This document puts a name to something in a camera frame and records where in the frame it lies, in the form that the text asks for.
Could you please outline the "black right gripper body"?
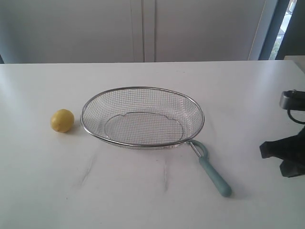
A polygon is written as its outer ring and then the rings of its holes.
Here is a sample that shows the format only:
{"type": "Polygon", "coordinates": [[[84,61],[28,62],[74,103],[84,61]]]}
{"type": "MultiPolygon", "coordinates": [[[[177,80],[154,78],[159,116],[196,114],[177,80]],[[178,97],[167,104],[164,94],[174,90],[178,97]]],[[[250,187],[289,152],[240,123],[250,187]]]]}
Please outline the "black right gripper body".
{"type": "Polygon", "coordinates": [[[276,157],[282,160],[280,171],[283,177],[298,177],[305,174],[304,129],[294,136],[266,141],[259,148],[262,158],[276,157]]]}

